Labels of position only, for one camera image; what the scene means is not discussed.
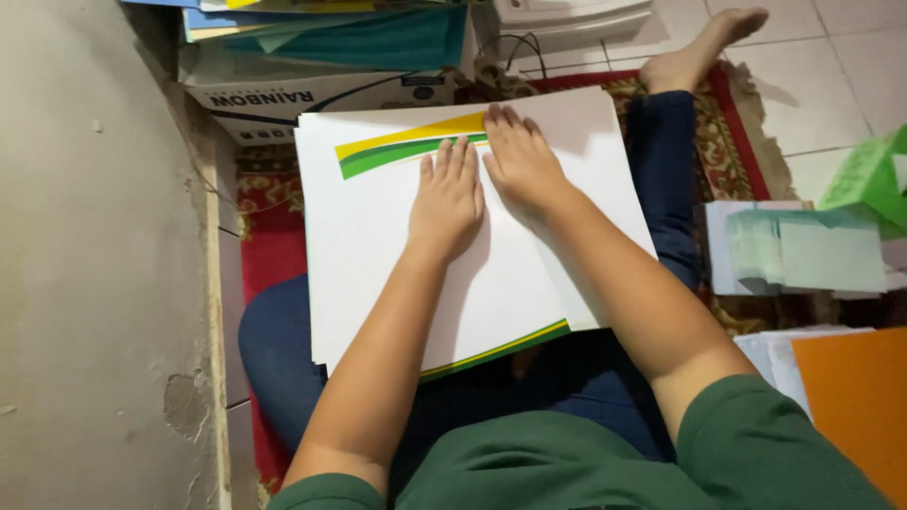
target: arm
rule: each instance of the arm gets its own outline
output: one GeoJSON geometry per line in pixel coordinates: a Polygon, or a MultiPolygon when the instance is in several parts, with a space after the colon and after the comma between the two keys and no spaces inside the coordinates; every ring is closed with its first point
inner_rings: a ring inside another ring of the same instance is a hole
{"type": "Polygon", "coordinates": [[[493,155],[484,161],[495,186],[538,214],[589,279],[676,443],[699,392],[756,370],[696,296],[567,181],[532,120],[493,105],[485,129],[493,155]]]}
{"type": "Polygon", "coordinates": [[[342,473],[386,496],[387,474],[413,405],[425,341],[448,264],[473,242],[484,201],[475,147],[442,142],[426,155],[409,240],[337,364],[284,480],[342,473]]]}

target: orange folder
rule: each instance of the orange folder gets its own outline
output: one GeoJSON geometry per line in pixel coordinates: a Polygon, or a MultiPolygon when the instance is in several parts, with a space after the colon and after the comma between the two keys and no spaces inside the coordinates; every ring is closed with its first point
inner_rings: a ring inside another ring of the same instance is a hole
{"type": "Polygon", "coordinates": [[[907,328],[792,346],[815,427],[907,508],[907,328]]]}

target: jeans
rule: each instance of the jeans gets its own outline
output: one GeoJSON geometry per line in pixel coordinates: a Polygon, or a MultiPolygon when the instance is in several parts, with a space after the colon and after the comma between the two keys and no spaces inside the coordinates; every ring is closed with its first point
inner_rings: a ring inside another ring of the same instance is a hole
{"type": "MultiPolygon", "coordinates": [[[[633,182],[658,258],[695,289],[693,96],[639,98],[627,123],[633,182]]],[[[327,382],[323,367],[311,358],[306,275],[266,289],[249,303],[239,348],[262,413],[288,451],[295,451],[327,382]]],[[[517,383],[511,382],[509,359],[500,358],[421,385],[391,470],[391,495],[399,494],[444,433],[529,410],[590,419],[650,460],[674,459],[651,389],[610,330],[573,333],[542,349],[517,383]]]]}

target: wall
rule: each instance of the wall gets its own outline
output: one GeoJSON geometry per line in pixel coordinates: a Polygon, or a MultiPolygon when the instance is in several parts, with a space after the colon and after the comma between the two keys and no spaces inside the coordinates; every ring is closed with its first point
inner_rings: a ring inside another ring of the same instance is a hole
{"type": "Polygon", "coordinates": [[[216,507],[183,140],[116,0],[3,10],[0,508],[216,507]]]}

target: green t-shirt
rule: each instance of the green t-shirt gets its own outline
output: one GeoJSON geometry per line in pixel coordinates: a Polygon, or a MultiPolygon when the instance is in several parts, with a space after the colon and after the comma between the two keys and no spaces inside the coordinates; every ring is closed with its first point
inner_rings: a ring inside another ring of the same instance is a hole
{"type": "MultiPolygon", "coordinates": [[[[803,410],[758,376],[706,388],[683,418],[678,463],[644,460],[583,418],[523,413],[441,437],[397,498],[399,510],[486,508],[890,508],[803,410]]],[[[378,510],[349,475],[299,480],[268,510],[378,510]]]]}

